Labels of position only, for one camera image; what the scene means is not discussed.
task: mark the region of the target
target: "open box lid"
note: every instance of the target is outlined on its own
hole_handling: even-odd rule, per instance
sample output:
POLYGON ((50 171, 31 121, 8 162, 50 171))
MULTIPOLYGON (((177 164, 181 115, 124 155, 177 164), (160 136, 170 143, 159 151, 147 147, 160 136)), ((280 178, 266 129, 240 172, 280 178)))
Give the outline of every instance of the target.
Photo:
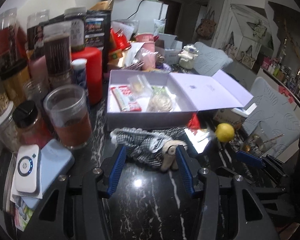
POLYGON ((237 81, 218 70, 212 77, 170 73, 198 111, 244 107, 253 98, 237 81))

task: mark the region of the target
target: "black and white checkered fabric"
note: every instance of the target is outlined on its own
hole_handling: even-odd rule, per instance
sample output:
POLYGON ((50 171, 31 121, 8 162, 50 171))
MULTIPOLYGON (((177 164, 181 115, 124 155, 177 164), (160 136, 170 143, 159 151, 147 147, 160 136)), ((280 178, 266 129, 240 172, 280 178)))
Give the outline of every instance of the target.
POLYGON ((122 128, 111 132, 111 142, 116 146, 124 144, 127 156, 135 161, 160 168, 162 165, 163 145, 170 140, 178 139, 183 134, 182 127, 148 132, 142 129, 122 128))

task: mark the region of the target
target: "yellow lemon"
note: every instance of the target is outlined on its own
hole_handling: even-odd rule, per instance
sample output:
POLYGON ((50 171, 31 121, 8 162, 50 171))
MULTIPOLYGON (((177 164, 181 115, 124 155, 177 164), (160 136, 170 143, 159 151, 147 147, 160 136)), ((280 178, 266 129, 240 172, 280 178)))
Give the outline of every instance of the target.
POLYGON ((215 132, 220 142, 230 142, 234 138, 234 128, 228 123, 221 123, 215 132))

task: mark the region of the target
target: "white figurine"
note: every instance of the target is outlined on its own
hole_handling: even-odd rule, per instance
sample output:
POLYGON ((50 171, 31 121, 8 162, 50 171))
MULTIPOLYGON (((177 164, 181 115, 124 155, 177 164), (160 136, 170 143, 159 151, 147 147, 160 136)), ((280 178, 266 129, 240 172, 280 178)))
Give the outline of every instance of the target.
POLYGON ((179 65, 185 69, 193 69, 194 61, 198 56, 199 51, 193 44, 188 44, 183 47, 178 56, 180 57, 179 65))

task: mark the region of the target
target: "black cable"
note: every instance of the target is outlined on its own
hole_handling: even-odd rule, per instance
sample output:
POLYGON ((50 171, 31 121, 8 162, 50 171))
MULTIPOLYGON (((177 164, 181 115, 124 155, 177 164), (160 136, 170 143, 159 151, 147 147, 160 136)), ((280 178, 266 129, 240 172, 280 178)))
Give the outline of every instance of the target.
POLYGON ((142 0, 142 1, 139 3, 137 11, 136 11, 134 14, 132 14, 131 16, 129 16, 129 17, 127 18, 127 20, 130 19, 132 16, 134 16, 134 15, 138 12, 139 7, 140 7, 140 4, 141 4, 143 1, 145 1, 145 0, 142 0))

